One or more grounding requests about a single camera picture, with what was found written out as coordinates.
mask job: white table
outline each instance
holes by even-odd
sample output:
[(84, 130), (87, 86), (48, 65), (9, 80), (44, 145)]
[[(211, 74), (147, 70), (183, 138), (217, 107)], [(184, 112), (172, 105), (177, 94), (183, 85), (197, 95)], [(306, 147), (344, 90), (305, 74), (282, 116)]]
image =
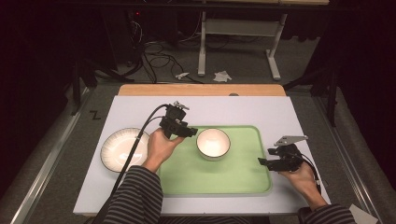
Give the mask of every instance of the white table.
[[(184, 118), (189, 125), (256, 126), (262, 136), (263, 148), (274, 147), (274, 142), (283, 135), (304, 135), (287, 96), (116, 96), (78, 196), (75, 214), (95, 215), (117, 179), (118, 174), (108, 171), (100, 159), (101, 146), (106, 139), (123, 128), (141, 128), (158, 105), (172, 104), (174, 101), (191, 108)], [(164, 110), (158, 111), (157, 115), (164, 115)], [(158, 127), (159, 121), (153, 121), (146, 132), (151, 133)], [(296, 145), (313, 161), (305, 141)], [(269, 160), (278, 159), (266, 150), (265, 154)], [(306, 206), (304, 198), (286, 178), (276, 172), (270, 173), (273, 188), (265, 194), (165, 196), (162, 214), (281, 215), (295, 214), (299, 208)], [(326, 189), (322, 190), (322, 195), (329, 203)]]

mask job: finger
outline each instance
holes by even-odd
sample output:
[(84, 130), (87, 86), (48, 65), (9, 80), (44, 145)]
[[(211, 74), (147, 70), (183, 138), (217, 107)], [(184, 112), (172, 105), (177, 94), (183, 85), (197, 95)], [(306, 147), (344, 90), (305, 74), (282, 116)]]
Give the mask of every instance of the finger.
[(185, 139), (185, 137), (177, 137), (175, 139), (172, 140), (173, 143), (175, 143), (175, 146), (177, 146), (178, 144), (180, 144), (181, 142), (183, 142)]

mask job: green tray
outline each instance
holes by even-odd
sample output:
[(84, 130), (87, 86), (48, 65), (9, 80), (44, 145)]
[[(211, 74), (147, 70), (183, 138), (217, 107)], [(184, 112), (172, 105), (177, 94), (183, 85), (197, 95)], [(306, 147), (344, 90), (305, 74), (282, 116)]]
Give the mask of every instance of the green tray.
[[(195, 126), (159, 171), (164, 194), (264, 193), (272, 187), (259, 130), (254, 126)], [(196, 146), (198, 134), (217, 128), (228, 134), (231, 147), (220, 161), (207, 161)]]

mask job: white bowl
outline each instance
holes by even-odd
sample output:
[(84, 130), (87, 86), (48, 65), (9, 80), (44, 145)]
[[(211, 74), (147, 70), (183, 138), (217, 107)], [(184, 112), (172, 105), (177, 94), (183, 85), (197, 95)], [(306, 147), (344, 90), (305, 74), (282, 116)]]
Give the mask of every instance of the white bowl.
[(230, 149), (230, 138), (220, 129), (203, 130), (197, 137), (201, 155), (209, 161), (221, 160)]

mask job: crumpled paper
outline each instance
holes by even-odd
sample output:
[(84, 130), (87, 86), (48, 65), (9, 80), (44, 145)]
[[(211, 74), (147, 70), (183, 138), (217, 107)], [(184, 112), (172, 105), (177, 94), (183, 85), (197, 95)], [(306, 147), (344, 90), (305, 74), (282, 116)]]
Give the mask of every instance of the crumpled paper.
[(228, 79), (232, 80), (232, 78), (227, 74), (226, 71), (215, 73), (215, 76), (216, 77), (213, 80), (217, 82), (227, 82)]
[(352, 216), (355, 218), (356, 223), (375, 224), (378, 221), (376, 217), (373, 217), (370, 214), (364, 212), (355, 204), (350, 205), (349, 210), (352, 213)]
[(181, 80), (184, 76), (188, 75), (189, 73), (182, 73), (179, 75), (175, 75), (176, 78), (178, 78), (178, 80)]

